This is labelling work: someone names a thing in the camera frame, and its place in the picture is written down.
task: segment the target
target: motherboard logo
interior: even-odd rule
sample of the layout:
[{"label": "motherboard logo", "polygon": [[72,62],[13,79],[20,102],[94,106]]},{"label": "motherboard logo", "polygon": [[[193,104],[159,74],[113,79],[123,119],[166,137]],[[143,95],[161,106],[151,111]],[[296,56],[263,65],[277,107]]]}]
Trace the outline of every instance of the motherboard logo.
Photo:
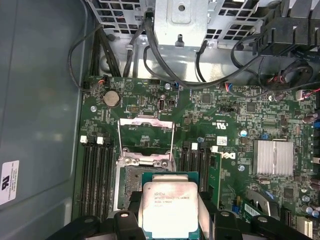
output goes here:
[{"label": "motherboard logo", "polygon": [[235,152],[220,152],[223,159],[236,159],[236,153]]},{"label": "motherboard logo", "polygon": [[221,130],[226,130],[228,123],[224,123],[224,122],[213,122],[212,123],[213,126],[216,126],[217,129],[221,129]]}]

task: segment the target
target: black memory slot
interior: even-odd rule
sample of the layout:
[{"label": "black memory slot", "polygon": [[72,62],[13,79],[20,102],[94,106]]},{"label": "black memory slot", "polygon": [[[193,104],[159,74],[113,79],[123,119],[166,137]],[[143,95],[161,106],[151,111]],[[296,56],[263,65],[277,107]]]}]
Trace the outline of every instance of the black memory slot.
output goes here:
[{"label": "black memory slot", "polygon": [[189,169],[188,172],[194,172],[197,168],[197,150],[191,150],[190,151],[190,158],[189,158]]},{"label": "black memory slot", "polygon": [[203,163],[201,166],[201,171],[202,171],[202,186],[201,186],[201,191],[206,192],[207,191],[207,186],[208,186],[208,177],[209,177],[209,167],[210,167],[210,157],[211,157],[211,152],[208,148],[205,149],[205,154],[203,158]]},{"label": "black memory slot", "polygon": [[100,165],[99,165],[99,178],[97,183],[97,206],[96,206],[96,212],[97,216],[102,219],[103,216],[103,208],[104,208],[104,201],[105,201],[105,195],[104,195],[104,181],[105,181],[105,175],[106,175],[106,169],[105,169],[105,157],[106,157],[106,147],[101,147],[101,154],[100,154]]},{"label": "black memory slot", "polygon": [[195,171],[199,174],[199,189],[202,189],[203,183],[203,171],[202,171],[202,163],[205,156],[205,150],[204,149],[198,149],[197,151],[197,157],[196,157],[196,163],[195,163]]},{"label": "black memory slot", "polygon": [[103,157],[103,146],[99,146],[97,148],[97,156],[96,156],[96,165],[94,166],[94,184],[93,184],[93,203],[92,203],[92,215],[98,216],[99,212],[99,201],[100,201],[100,178],[101,178],[101,169],[102,169],[102,157]]},{"label": "black memory slot", "polygon": [[85,214],[86,196],[87,196],[87,182],[88,182],[88,163],[90,155],[90,145],[84,146],[83,152],[83,166],[82,166],[82,183],[81,183],[81,196],[80,196],[80,216]]},{"label": "black memory slot", "polygon": [[98,156],[98,146],[92,147],[92,158],[90,158],[90,186],[89,186],[89,204],[88,204],[88,214],[95,215],[94,213],[94,201],[95,201],[95,178],[96,178],[96,165]]},{"label": "black memory slot", "polygon": [[188,156],[189,156],[190,143],[183,142],[181,150],[181,158],[179,161],[179,171],[187,172],[188,171]]},{"label": "black memory slot", "polygon": [[112,177],[112,169],[113,169],[113,147],[111,145],[107,145],[106,154],[105,154],[105,182],[104,182],[104,209],[101,220],[105,220],[108,217],[109,206],[110,206],[110,189],[111,189],[111,177]]}]

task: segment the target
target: silver heatsink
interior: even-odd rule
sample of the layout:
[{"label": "silver heatsink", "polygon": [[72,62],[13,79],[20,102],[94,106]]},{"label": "silver heatsink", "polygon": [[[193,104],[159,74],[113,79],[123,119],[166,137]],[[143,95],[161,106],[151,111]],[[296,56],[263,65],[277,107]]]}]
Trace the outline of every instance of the silver heatsink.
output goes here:
[{"label": "silver heatsink", "polygon": [[293,175],[293,142],[255,140],[253,150],[253,172],[255,174]]}]

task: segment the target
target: printed label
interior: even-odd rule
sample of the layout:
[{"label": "printed label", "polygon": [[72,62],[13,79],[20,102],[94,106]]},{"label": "printed label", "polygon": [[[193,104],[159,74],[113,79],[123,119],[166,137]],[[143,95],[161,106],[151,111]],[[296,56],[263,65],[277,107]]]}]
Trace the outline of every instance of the printed label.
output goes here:
[{"label": "printed label", "polygon": [[0,205],[16,198],[19,161],[9,161],[2,164]]},{"label": "printed label", "polygon": [[260,215],[260,213],[258,213],[256,210],[254,210],[252,207],[250,207],[247,204],[244,204],[244,210],[250,214],[251,216],[257,216]]},{"label": "printed label", "polygon": [[218,146],[227,146],[228,145],[228,138],[226,136],[217,136],[216,137],[216,144]]},{"label": "printed label", "polygon": [[236,153],[235,152],[220,152],[223,159],[236,159]]}]

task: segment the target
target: motherboard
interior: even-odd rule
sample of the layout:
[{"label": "motherboard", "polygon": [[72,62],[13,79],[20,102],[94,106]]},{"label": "motherboard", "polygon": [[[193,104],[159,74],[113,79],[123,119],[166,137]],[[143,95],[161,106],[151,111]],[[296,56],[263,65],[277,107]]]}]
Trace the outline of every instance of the motherboard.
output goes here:
[{"label": "motherboard", "polygon": [[[101,79],[90,76],[85,85]],[[315,109],[315,95],[297,100],[294,91],[251,99],[218,86],[106,78],[82,98],[72,218],[104,220],[127,209],[143,173],[198,172],[199,192],[210,192],[219,209],[246,221],[268,214],[298,230],[311,223],[311,232],[302,231],[320,239]],[[256,198],[270,207],[255,205]]]}]

